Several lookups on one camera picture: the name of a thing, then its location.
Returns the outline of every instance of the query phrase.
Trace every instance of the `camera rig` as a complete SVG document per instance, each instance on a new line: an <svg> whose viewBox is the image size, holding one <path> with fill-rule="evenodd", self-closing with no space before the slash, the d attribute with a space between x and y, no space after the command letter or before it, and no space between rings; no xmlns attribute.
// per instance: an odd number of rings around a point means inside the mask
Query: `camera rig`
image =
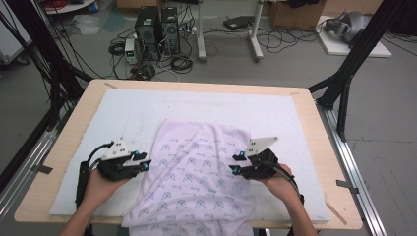
<svg viewBox="0 0 417 236"><path fill-rule="evenodd" d="M108 151L90 165L92 157L102 148L108 148ZM89 173L93 169L97 168L100 174L110 181L131 179L139 173L149 170L151 160L145 160L146 157L145 152L130 151L122 139L97 147L89 155L89 158L80 164L76 197L77 207L83 201Z"/></svg>
<svg viewBox="0 0 417 236"><path fill-rule="evenodd" d="M273 177L276 173L279 176L287 179L294 189L297 191L298 197L304 203L304 196L298 191L297 183L294 180L294 175L288 173L278 163L278 158L275 153L268 147L274 144L278 137L252 139L246 151L241 151L238 155L233 155L236 161L244 161L249 159L250 166L242 167L240 165L229 165L234 175L242 175L245 179L267 179Z"/></svg>

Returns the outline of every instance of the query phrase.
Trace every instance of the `cardboard box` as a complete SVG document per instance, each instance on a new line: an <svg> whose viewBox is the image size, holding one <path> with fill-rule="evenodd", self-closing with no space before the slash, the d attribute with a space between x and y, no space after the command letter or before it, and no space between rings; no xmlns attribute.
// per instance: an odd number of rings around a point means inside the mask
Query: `cardboard box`
<svg viewBox="0 0 417 236"><path fill-rule="evenodd" d="M290 8L289 4L275 2L269 11L270 26L274 29L283 27L287 30L315 30L326 0L318 4Z"/></svg>
<svg viewBox="0 0 417 236"><path fill-rule="evenodd" d="M157 6L162 8L163 0L116 0L117 8L139 9L143 6Z"/></svg>
<svg viewBox="0 0 417 236"><path fill-rule="evenodd" d="M323 16L337 17L343 12L360 12L375 14L383 0L328 0L323 9Z"/></svg>

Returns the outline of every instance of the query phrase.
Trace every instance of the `wooden table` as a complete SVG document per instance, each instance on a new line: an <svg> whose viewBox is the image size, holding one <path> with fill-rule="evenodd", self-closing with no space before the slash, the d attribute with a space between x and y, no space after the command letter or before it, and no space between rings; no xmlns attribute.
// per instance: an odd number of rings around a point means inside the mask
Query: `wooden table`
<svg viewBox="0 0 417 236"><path fill-rule="evenodd" d="M53 171L49 174L37 174L15 213L17 221L66 222L69 219L69 216L49 215L49 210L59 191L68 163L80 145L83 134L100 104L101 98L108 89L116 88L292 96L330 214L329 222L315 224L315 227L318 229L359 229L362 227L361 217L349 189L336 186L336 180L344 181L345 178L315 101L307 89L114 80L94 80L89 83L44 162L44 165L53 168ZM94 217L91 220L91 223L121 224L121 222L121 217ZM254 227L260 228L286 228L289 226L276 221L250 221L250 223Z"/></svg>

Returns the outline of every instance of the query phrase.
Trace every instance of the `patterned cloth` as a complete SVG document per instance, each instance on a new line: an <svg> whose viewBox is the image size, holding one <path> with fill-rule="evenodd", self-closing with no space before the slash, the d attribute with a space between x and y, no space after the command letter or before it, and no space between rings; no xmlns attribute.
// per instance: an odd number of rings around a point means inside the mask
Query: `patterned cloth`
<svg viewBox="0 0 417 236"><path fill-rule="evenodd" d="M123 226L132 236L253 235L246 223L255 210L249 181L228 167L249 140L248 132L229 126L165 121L138 204Z"/></svg>

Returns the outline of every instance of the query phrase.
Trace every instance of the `white paper sheet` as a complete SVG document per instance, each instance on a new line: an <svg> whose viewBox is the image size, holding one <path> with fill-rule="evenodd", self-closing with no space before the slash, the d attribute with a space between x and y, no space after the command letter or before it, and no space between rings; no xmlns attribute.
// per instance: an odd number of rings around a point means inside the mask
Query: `white paper sheet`
<svg viewBox="0 0 417 236"><path fill-rule="evenodd" d="M149 152L160 124L168 118L230 125L249 130L252 138L278 136L278 142L270 148L279 162L293 170L307 212L314 222L329 221L292 97L118 88L104 95L68 166L50 214L74 213L79 165L96 147L122 137L131 149ZM117 190L95 215L121 216L129 212L138 198L143 176L139 174ZM289 220L285 206L268 189L256 181L252 187L257 198L252 219Z"/></svg>

